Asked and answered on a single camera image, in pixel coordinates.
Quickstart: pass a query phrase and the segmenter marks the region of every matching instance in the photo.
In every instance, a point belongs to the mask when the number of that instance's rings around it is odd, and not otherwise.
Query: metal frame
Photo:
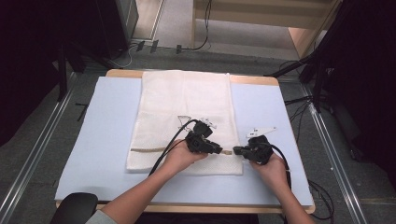
[[[311,90],[307,85],[302,85],[302,88],[305,96],[312,95]],[[315,122],[315,125],[317,126],[320,139],[322,140],[330,164],[332,165],[332,170],[334,172],[335,178],[338,181],[340,190],[343,193],[346,206],[349,209],[349,213],[352,216],[353,222],[369,223],[361,209],[359,198],[347,177],[347,172],[344,169],[340,158],[338,157],[337,151],[334,147],[334,144],[332,143],[332,139],[329,135],[329,132],[327,131],[326,125],[321,115],[312,104],[309,106],[309,110],[311,111],[312,118]]]
[[[49,116],[49,120],[47,121],[43,131],[35,142],[35,145],[33,146],[29,157],[26,159],[17,178],[14,180],[11,188],[8,190],[7,196],[0,207],[0,223],[6,224],[11,219],[12,213],[14,212],[18,202],[20,201],[20,198],[24,193],[29,183],[29,180],[35,172],[35,168],[40,162],[41,156],[44,154],[44,151],[47,147],[48,142],[50,141],[51,136],[56,126],[58,125],[58,122],[62,117],[64,110],[66,109],[76,82],[77,75],[73,72],[69,78],[69,91],[62,99],[62,101],[56,104],[51,115]]]

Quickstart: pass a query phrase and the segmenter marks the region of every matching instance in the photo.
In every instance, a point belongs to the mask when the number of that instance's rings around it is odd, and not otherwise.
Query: black chair
[[[96,211],[98,198],[91,193],[72,193],[61,202],[51,224],[84,224]]]

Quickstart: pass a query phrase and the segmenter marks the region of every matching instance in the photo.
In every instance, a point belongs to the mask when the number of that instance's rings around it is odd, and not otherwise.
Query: wire
[[[128,67],[128,66],[132,63],[131,49],[134,48],[134,47],[136,47],[136,46],[138,46],[138,44],[132,44],[131,47],[128,49],[128,55],[129,55],[129,60],[130,60],[128,64],[126,64],[126,65],[119,65],[119,64],[117,64],[117,63],[115,63],[115,62],[113,62],[113,61],[111,61],[111,60],[110,60],[110,62],[111,62],[111,63],[114,63],[116,66],[118,66],[118,67],[120,67],[120,68]]]
[[[209,19],[210,19],[210,11],[211,11],[211,10],[212,10],[212,0],[209,0],[209,1],[207,2],[206,10],[205,10],[206,39],[205,39],[204,43],[203,43],[200,47],[195,48],[195,49],[189,49],[189,50],[198,50],[198,49],[201,49],[201,48],[206,44],[206,42],[208,41],[208,38],[209,38]]]
[[[288,179],[289,188],[291,189],[291,176],[290,176],[290,168],[289,168],[288,161],[286,160],[285,155],[283,155],[282,151],[278,147],[276,147],[274,145],[271,145],[271,144],[270,144],[270,147],[275,149],[280,154],[280,156],[282,157],[283,161],[285,162],[286,178]]]
[[[171,148],[169,148],[169,150],[165,153],[165,156],[168,155],[168,153],[169,153],[172,149],[174,149],[178,144],[180,144],[180,143],[182,143],[182,142],[184,142],[184,141],[186,141],[186,139],[183,139],[183,140],[177,142],[176,144],[174,144],[174,145],[173,145]]]
[[[298,102],[301,102],[301,101],[307,101],[307,100],[313,100],[313,99],[314,99],[313,95],[308,95],[308,96],[304,96],[304,97],[301,97],[301,98],[288,100],[288,101],[284,101],[284,102],[285,102],[285,105],[291,105],[291,104],[298,103]],[[321,94],[320,95],[320,101],[321,102],[327,102],[327,100],[328,100],[327,99],[327,95],[325,95],[325,94]]]
[[[296,109],[296,111],[294,112],[294,114],[290,116],[290,118],[289,118],[289,119],[290,119],[290,122],[293,122],[294,119],[295,119],[297,116],[299,116],[299,115],[301,114],[300,109],[303,108],[304,106],[306,106],[306,105],[309,104],[309,103],[311,103],[310,100],[308,100],[308,101],[306,101],[305,103],[303,103],[302,105],[300,105],[300,106]]]
[[[168,154],[168,152],[175,147],[175,146],[173,146],[172,148],[169,148],[170,146],[172,146],[172,144],[175,141],[175,139],[177,138],[177,136],[181,133],[181,131],[183,131],[187,127],[187,125],[189,125],[192,122],[198,122],[198,120],[197,119],[191,119],[191,120],[187,121],[183,126],[180,127],[180,129],[177,131],[175,136],[172,138],[172,140],[169,142],[168,146],[165,148],[165,150],[161,154],[160,158],[158,158],[158,160],[155,162],[154,166],[152,167],[152,169],[151,169],[151,171],[149,172],[148,175],[152,175],[155,172],[155,170],[160,165],[161,161],[166,156],[166,154]]]
[[[312,104],[312,102],[310,102],[310,101],[308,103],[306,103],[305,107],[304,107],[304,110],[301,112],[301,116],[300,116],[300,120],[299,120],[298,128],[297,128],[297,139],[296,139],[296,143],[297,144],[298,144],[298,141],[300,140],[301,122],[303,121],[304,112],[309,107],[309,105],[311,105],[311,104]]]
[[[316,216],[314,214],[311,214],[311,216],[314,217],[314,218],[317,218],[319,220],[328,220],[329,219],[330,223],[333,224],[334,223],[334,203],[332,201],[332,197],[330,196],[329,192],[325,188],[323,188],[321,185],[315,183],[312,180],[308,179],[308,184],[309,184],[309,186],[312,189],[314,189],[314,190],[316,190],[318,192],[319,198],[326,204],[326,207],[327,207],[327,209],[329,211],[329,215],[327,217],[318,217],[318,216]],[[322,191],[327,195],[327,197],[330,200],[330,203],[327,202],[326,197],[323,197]]]
[[[300,61],[297,61],[297,60],[290,60],[290,61],[285,61],[285,62],[283,62],[282,64],[280,64],[279,65],[279,68],[278,68],[278,71],[280,71],[280,69],[282,68],[282,66],[283,65],[285,65],[286,63],[299,63],[300,65],[306,65],[307,63],[301,63]],[[296,72],[298,73],[298,75],[300,75],[301,74],[301,72],[300,71],[298,71],[297,70],[297,68],[296,69],[294,69],[294,70],[296,70]],[[272,74],[269,74],[269,75],[263,75],[264,77],[271,77],[272,76]]]

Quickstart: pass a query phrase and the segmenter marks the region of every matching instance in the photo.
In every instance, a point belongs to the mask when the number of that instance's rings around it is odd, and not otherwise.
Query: human arm
[[[168,153],[163,165],[157,171],[105,205],[102,211],[119,224],[135,223],[168,180],[205,157],[207,157],[206,153],[191,153],[186,142],[180,142]]]
[[[285,163],[280,157],[274,153],[265,165],[252,161],[250,164],[279,200],[289,224],[315,223],[291,192],[286,178]]]

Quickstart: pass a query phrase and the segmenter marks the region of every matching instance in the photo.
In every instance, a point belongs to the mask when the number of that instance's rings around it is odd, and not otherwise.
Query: white towel
[[[234,146],[239,146],[229,75],[170,70],[144,73],[131,148],[166,147],[179,127],[188,121],[183,117],[208,118],[217,125],[207,139],[220,144],[223,150],[233,151]],[[177,139],[183,139],[187,133],[181,132]],[[127,169],[149,171],[160,155],[161,152],[130,150]],[[234,154],[209,154],[183,171],[189,175],[241,175],[242,172],[242,159]]]

